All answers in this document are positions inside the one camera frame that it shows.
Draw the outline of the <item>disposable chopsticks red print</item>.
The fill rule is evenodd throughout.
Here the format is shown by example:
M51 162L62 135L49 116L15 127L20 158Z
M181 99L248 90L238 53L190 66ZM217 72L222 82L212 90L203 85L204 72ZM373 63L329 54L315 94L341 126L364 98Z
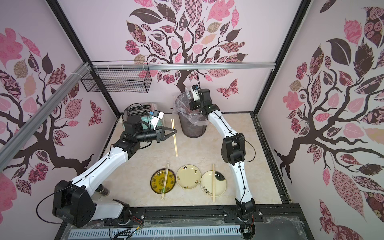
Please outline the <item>disposable chopsticks red print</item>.
M216 186L215 186L215 179L216 179L216 171L215 171L215 164L212 165L212 198L213 203L216 203Z

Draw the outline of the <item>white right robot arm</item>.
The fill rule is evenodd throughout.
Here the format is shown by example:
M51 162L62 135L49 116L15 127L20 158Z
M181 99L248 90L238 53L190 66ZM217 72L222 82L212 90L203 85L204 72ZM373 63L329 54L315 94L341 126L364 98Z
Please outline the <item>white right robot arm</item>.
M245 222L258 212L246 177L245 136L235 131L225 120L220 108L213 104L209 89L201 89L194 85L191 87L191 92L193 95L190 100L191 110L198 110L223 138L221 156L224 162L230 165L233 173L236 184L236 212L238 218Z

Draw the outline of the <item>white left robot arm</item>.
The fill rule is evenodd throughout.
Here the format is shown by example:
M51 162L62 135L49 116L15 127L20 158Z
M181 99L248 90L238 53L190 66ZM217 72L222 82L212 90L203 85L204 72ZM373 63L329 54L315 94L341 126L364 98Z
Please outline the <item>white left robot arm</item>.
M77 228L96 220L110 219L120 225L130 221L132 213L128 204L119 200L94 201L92 196L105 190L103 181L141 150L141 143L160 143L175 135L177 130L158 126L155 119L146 123L139 116L127 118L123 125L119 140L106 155L71 181L62 180L56 184L53 199L55 217Z

